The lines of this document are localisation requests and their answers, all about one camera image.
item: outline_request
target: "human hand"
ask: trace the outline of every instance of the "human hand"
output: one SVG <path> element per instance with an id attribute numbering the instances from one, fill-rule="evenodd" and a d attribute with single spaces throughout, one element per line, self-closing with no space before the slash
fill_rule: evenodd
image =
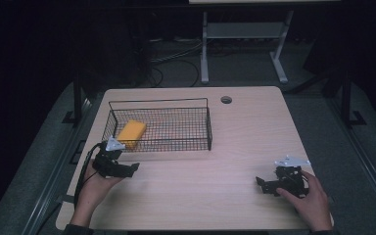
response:
<path id="1" fill-rule="evenodd" d="M 276 189 L 276 192 L 295 206 L 311 231 L 332 230 L 328 197 L 323 191 L 322 185 L 318 178 L 312 174 L 302 170 L 302 175 L 306 177 L 309 188 L 309 193 L 306 197 L 297 198 L 282 188 Z"/>
<path id="2" fill-rule="evenodd" d="M 93 212 L 103 202 L 106 195 L 123 178 L 104 178 L 93 168 L 93 160 L 88 164 L 84 174 L 84 185 L 78 196 L 78 202 L 70 224 L 88 227 Z"/>

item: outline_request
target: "wire basket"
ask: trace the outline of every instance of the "wire basket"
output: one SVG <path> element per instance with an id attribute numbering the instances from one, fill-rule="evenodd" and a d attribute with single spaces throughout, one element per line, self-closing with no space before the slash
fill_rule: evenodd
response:
<path id="1" fill-rule="evenodd" d="M 122 140 L 134 146 L 126 148 L 124 152 L 199 151 L 212 148 L 207 98 L 111 101 L 109 106 L 111 110 L 103 140 L 110 136 L 117 138 L 130 119 L 146 123 L 146 130 L 139 140 Z"/>

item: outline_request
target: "sleeve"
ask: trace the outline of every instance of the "sleeve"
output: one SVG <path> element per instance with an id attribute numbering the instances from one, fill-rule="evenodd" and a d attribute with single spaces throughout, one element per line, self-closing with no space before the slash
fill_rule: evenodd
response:
<path id="1" fill-rule="evenodd" d="M 341 235 L 341 233 L 339 231 L 330 230 L 330 231 L 310 232 L 309 235 Z"/>
<path id="2" fill-rule="evenodd" d="M 67 224 L 66 229 L 63 232 L 63 235 L 92 235 L 93 229 L 87 227 L 80 227 L 73 224 Z"/>

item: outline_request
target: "person's left hand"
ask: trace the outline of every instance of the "person's left hand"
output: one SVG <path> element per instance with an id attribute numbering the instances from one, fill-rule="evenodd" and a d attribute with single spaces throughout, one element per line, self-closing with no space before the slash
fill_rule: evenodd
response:
<path id="1" fill-rule="evenodd" d="M 93 160 L 91 160 L 84 174 L 84 185 L 78 196 L 78 202 L 70 223 L 88 227 L 91 215 L 97 206 L 103 202 L 113 186 L 122 180 L 123 178 L 118 177 L 104 178 L 93 168 Z"/>

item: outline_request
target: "yellow object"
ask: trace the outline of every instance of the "yellow object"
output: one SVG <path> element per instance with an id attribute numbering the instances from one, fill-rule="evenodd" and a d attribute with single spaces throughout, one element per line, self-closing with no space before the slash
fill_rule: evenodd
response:
<path id="1" fill-rule="evenodd" d="M 118 134 L 117 141 L 126 145 L 126 149 L 134 149 L 143 133 L 145 133 L 146 124 L 130 119 L 127 124 L 124 126 L 123 130 Z"/>

